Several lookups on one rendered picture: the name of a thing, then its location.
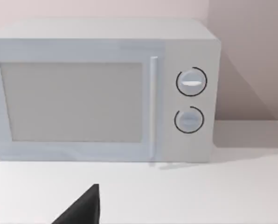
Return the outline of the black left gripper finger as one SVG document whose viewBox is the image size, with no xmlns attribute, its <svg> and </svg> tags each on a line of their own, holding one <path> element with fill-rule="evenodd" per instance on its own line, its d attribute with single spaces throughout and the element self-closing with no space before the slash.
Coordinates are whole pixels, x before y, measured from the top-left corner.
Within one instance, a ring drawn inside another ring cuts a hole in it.
<svg viewBox="0 0 278 224">
<path fill-rule="evenodd" d="M 93 184 L 51 224 L 100 224 L 99 184 Z"/>
</svg>

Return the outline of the pale microwave oven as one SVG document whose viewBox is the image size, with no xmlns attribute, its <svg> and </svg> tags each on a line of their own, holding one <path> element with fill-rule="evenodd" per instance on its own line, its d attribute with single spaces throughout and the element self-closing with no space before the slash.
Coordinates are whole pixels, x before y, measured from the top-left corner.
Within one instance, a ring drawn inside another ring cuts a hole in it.
<svg viewBox="0 0 278 224">
<path fill-rule="evenodd" d="M 202 23 L 189 18 L 46 18 L 18 22 L 0 29 L 0 39 L 119 39 L 156 40 L 164 44 L 163 124 L 158 160 L 153 162 L 208 162 L 213 130 L 222 45 Z M 208 78 L 198 96 L 182 95 L 176 87 L 181 71 L 202 69 Z M 178 111 L 199 108 L 202 128 L 184 134 L 174 125 Z"/>
</svg>

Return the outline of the large pale microwave knob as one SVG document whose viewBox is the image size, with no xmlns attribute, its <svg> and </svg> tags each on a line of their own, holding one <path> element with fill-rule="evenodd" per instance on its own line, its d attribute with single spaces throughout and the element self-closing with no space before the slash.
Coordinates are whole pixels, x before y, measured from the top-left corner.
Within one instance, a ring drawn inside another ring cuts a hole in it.
<svg viewBox="0 0 278 224">
<path fill-rule="evenodd" d="M 181 71 L 176 78 L 178 91 L 187 97 L 200 95 L 206 89 L 207 84 L 208 78 L 206 73 L 198 67 Z"/>
</svg>

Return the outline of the small pale microwave knob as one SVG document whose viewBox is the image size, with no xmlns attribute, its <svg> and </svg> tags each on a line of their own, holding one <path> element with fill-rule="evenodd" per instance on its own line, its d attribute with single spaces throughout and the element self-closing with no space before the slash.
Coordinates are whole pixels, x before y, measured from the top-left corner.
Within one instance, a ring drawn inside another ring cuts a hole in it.
<svg viewBox="0 0 278 224">
<path fill-rule="evenodd" d="M 204 125 L 205 117 L 202 111 L 190 106 L 187 111 L 178 111 L 174 117 L 175 127 L 184 134 L 193 134 Z"/>
</svg>

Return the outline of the pale microwave door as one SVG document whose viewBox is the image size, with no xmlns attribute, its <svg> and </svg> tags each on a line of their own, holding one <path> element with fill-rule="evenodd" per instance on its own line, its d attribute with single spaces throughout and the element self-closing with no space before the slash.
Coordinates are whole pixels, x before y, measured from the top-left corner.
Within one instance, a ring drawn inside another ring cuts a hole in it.
<svg viewBox="0 0 278 224">
<path fill-rule="evenodd" d="M 0 39 L 0 161 L 150 162 L 150 57 L 157 56 L 156 149 L 164 44 Z"/>
</svg>

